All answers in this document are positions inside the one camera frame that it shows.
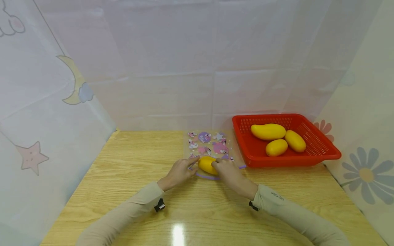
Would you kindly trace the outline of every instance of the red plastic basket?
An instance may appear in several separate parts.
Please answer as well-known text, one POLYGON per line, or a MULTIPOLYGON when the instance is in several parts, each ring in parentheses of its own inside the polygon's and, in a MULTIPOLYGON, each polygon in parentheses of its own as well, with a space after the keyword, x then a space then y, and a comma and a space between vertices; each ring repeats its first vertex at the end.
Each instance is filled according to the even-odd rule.
POLYGON ((243 159, 249 167, 313 166, 324 160, 341 158, 341 152, 333 143, 307 118, 299 114, 237 115, 232 118, 232 123, 243 159), (269 141, 253 136, 250 126, 268 123, 279 124, 286 130, 298 133, 307 144, 306 150, 297 153, 289 147, 281 156, 267 156, 266 146, 269 141))

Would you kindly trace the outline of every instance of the sleeve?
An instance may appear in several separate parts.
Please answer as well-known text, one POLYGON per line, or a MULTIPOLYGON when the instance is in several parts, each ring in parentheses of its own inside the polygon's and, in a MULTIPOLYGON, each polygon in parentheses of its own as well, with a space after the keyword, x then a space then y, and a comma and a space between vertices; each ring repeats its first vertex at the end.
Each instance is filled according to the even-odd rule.
POLYGON ((304 235, 315 246, 349 246, 345 234, 333 223, 315 213, 288 201, 273 189, 258 185, 252 201, 254 207, 275 216, 304 235))
POLYGON ((120 231, 151 211, 163 196, 164 191, 156 182, 142 188, 137 194, 123 202, 82 232, 76 246, 109 246, 120 231))

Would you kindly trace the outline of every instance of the star print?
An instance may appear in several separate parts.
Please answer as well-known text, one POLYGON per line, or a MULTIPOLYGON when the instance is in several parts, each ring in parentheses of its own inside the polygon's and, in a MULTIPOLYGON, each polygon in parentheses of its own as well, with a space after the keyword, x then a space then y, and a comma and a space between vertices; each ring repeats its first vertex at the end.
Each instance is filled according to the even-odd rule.
POLYGON ((219 133, 216 133, 216 136, 214 136, 214 139, 219 141, 219 140, 223 139, 223 136, 224 136, 224 134, 219 132, 219 133))
POLYGON ((20 168, 22 170, 30 168, 38 176, 38 164, 49 159, 49 157, 46 155, 41 154, 40 142, 36 142, 29 148, 20 147, 17 145, 15 145, 15 147, 23 158, 22 166, 20 168))

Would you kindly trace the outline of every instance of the yellow mango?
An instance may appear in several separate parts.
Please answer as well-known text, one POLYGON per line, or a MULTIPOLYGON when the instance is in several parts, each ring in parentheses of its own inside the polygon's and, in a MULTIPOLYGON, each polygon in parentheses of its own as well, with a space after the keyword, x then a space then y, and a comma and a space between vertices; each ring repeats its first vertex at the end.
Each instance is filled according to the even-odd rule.
POLYGON ((289 144, 290 148, 292 148, 295 152, 304 152, 307 148, 307 144, 304 139, 298 135, 295 131, 288 130, 284 139, 289 144))
POLYGON ((278 124, 252 125, 250 131, 255 137, 268 141, 282 139, 286 134, 286 129, 278 124))
POLYGON ((287 142, 283 139, 277 139, 269 144, 266 147, 266 153, 268 156, 279 156, 286 152, 287 150, 287 142))
POLYGON ((212 166, 212 162, 216 161, 215 158, 210 157, 210 156, 202 156, 199 160, 198 160, 198 167, 210 174, 213 175, 218 175, 216 169, 212 166))

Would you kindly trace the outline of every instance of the wooden table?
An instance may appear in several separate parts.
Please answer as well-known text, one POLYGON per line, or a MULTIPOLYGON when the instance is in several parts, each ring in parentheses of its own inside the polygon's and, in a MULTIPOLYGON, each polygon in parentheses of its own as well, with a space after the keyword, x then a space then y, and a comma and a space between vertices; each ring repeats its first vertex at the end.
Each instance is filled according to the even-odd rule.
MULTIPOLYGON (((75 245, 80 233, 182 158, 180 131, 117 131, 93 163, 42 246, 75 245)), ((352 245, 386 245, 323 165, 245 169, 244 174, 335 223, 352 245)), ((164 196, 166 208, 127 227, 114 245, 311 245, 256 212, 220 181, 198 177, 164 196)))

